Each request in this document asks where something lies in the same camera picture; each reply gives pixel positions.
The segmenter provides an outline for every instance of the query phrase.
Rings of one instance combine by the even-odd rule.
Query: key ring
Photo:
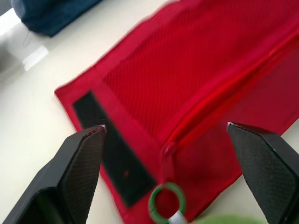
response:
[[[157,211],[156,206],[155,206],[156,196],[162,189],[168,189],[168,190],[172,191],[178,197],[179,210],[180,210],[181,214],[184,214],[184,212],[186,210],[186,199],[185,199],[182,189],[178,185],[171,183],[171,182],[167,182],[165,184],[158,185],[154,189],[154,191],[151,193],[151,195],[149,197],[149,205],[148,205],[150,217],[157,224],[169,224],[169,219],[162,217],[159,214],[159,212]]]

